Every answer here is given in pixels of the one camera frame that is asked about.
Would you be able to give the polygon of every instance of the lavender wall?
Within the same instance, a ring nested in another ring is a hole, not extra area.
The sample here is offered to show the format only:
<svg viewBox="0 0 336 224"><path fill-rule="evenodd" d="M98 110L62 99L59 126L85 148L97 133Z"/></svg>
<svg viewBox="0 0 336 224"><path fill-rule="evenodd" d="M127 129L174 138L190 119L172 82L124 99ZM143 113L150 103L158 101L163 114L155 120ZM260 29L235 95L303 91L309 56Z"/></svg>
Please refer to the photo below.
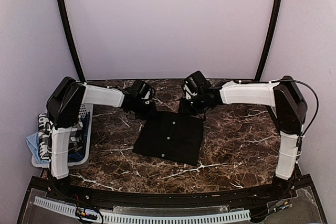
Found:
<svg viewBox="0 0 336 224"><path fill-rule="evenodd" d="M317 187L328 223L336 223L336 0L282 0L264 80L285 74L310 84L320 113L303 143L300 167ZM302 88L309 103L314 97Z"/></svg>
<svg viewBox="0 0 336 224"><path fill-rule="evenodd" d="M273 0L66 0L87 79L253 78Z"/></svg>
<svg viewBox="0 0 336 224"><path fill-rule="evenodd" d="M16 223L33 168L25 136L65 75L76 76L56 0L0 0L0 223Z"/></svg>

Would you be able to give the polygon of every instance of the black frame pole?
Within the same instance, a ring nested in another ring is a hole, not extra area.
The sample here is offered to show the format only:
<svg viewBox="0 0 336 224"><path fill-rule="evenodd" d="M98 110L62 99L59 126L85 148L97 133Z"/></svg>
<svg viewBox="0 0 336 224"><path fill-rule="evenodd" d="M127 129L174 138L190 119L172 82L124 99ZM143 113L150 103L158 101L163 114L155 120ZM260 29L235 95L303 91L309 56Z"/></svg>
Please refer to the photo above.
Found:
<svg viewBox="0 0 336 224"><path fill-rule="evenodd" d="M272 44L272 39L273 39L274 31L275 31L275 26L277 24L277 19L278 19L278 14L279 14L279 9L280 9L280 3L281 3L281 0L274 0L271 19L270 19L269 26L268 26L268 31L267 31L267 35L266 35L266 40L265 40L263 52L261 53L259 66L258 66L256 75L254 77L255 81L260 81L261 76L263 75L263 71L264 71L264 68L265 68L265 65L266 65L269 49L270 49L271 44Z"/></svg>
<svg viewBox="0 0 336 224"><path fill-rule="evenodd" d="M68 19L68 14L67 10L65 7L65 1L64 0L57 0L58 3L58 8L59 8L59 13L61 15L62 23L63 23L63 28L64 28L64 33L67 38L68 46L70 49L71 57L73 60L73 64L75 65L75 69L78 75L78 78L80 81L85 81L84 73L82 66L80 65L78 54L76 51L76 46L74 42L74 38L72 37L72 32L70 28L70 23Z"/></svg>

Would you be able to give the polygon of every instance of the plastic basket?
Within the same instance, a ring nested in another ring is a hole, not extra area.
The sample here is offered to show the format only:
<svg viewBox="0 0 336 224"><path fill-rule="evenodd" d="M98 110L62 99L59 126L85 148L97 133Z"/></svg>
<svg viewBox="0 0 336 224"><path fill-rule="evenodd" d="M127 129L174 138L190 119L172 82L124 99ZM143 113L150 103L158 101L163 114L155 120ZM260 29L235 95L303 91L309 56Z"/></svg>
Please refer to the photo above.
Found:
<svg viewBox="0 0 336 224"><path fill-rule="evenodd" d="M91 138L91 126L92 126L92 114L93 114L93 104L82 104L79 109L79 115L80 116L86 116L87 113L90 112L90 118L89 118L89 127L88 127L88 136L86 139L86 149L85 149L85 157L79 161L79 162L70 162L68 163L69 167L82 165L84 164L88 158L89 158L89 152L90 152L90 138ZM34 156L31 157L31 163L35 167L39 168L48 168L48 164L38 164L34 158Z"/></svg>

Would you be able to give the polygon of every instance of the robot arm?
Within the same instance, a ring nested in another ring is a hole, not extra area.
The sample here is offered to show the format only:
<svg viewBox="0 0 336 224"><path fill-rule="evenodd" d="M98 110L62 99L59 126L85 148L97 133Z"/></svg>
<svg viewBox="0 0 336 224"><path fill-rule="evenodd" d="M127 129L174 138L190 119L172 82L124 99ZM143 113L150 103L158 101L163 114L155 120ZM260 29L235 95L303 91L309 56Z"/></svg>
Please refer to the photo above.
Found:
<svg viewBox="0 0 336 224"><path fill-rule="evenodd" d="M51 174L56 179L67 177L68 144L70 133L79 120L82 104L107 105L123 108L125 112L135 112L135 118L146 119L154 116L156 107L150 99L155 90L141 80L125 89L106 88L77 82L65 77L47 102L48 118L51 125Z"/></svg>
<svg viewBox="0 0 336 224"><path fill-rule="evenodd" d="M307 103L297 85L286 82L227 81L212 87L197 71L184 80L186 97L180 100L182 114L204 113L206 108L233 103L262 104L276 109L277 130L281 136L276 177L288 180L300 155L302 127L306 119Z"/></svg>

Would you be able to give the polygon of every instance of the marble table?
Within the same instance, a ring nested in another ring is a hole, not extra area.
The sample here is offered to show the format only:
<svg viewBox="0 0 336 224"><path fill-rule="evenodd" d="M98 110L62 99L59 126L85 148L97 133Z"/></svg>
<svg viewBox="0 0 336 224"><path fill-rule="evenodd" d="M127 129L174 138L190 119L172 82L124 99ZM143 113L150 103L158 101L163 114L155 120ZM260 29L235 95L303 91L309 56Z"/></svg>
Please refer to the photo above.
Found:
<svg viewBox="0 0 336 224"><path fill-rule="evenodd" d="M127 81L92 81L129 87ZM148 80L159 111L177 112L182 80ZM94 106L89 166L70 170L73 185L129 193L204 193L270 184L280 137L264 106L234 104L207 112L197 167L132 152L144 121Z"/></svg>

